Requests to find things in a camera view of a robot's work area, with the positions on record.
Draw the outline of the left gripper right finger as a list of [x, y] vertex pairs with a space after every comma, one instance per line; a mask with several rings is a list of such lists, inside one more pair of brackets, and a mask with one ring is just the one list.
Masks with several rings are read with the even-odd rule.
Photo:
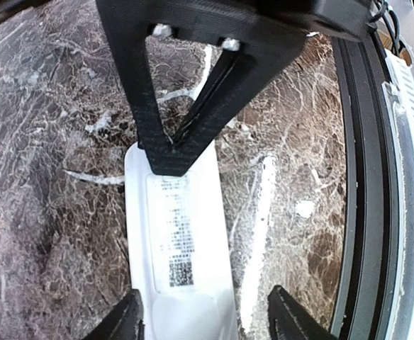
[[270, 339], [337, 339], [322, 328], [282, 286], [275, 285], [267, 300]]

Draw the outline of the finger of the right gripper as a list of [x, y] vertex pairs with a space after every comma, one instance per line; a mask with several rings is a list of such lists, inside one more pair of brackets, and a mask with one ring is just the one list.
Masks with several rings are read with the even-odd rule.
[[[154, 174], [182, 176], [234, 118], [303, 50], [306, 36], [247, 8], [222, 1], [98, 1], [103, 30]], [[177, 38], [224, 50], [179, 129], [165, 133], [145, 40], [159, 24]]]

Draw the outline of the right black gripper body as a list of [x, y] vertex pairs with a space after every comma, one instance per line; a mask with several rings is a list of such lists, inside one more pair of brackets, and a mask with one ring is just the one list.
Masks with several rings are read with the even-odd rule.
[[371, 18], [370, 1], [258, 1], [256, 39], [269, 45], [304, 44], [311, 32], [358, 41]]

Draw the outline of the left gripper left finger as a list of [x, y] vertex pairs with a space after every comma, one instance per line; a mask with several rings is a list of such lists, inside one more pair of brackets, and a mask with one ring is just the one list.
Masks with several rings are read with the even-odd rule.
[[86, 340], [144, 340], [143, 304], [139, 290], [130, 290]]

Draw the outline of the white remote control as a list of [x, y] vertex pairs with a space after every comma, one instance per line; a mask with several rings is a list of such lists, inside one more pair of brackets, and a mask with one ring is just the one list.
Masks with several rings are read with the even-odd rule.
[[146, 339], [236, 339], [235, 295], [217, 156], [209, 146], [180, 177], [125, 154], [131, 283]]

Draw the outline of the white battery cover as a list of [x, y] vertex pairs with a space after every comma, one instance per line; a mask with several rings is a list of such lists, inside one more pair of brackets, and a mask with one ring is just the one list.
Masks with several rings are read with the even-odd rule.
[[190, 287], [195, 252], [190, 178], [150, 175], [146, 185], [155, 289]]

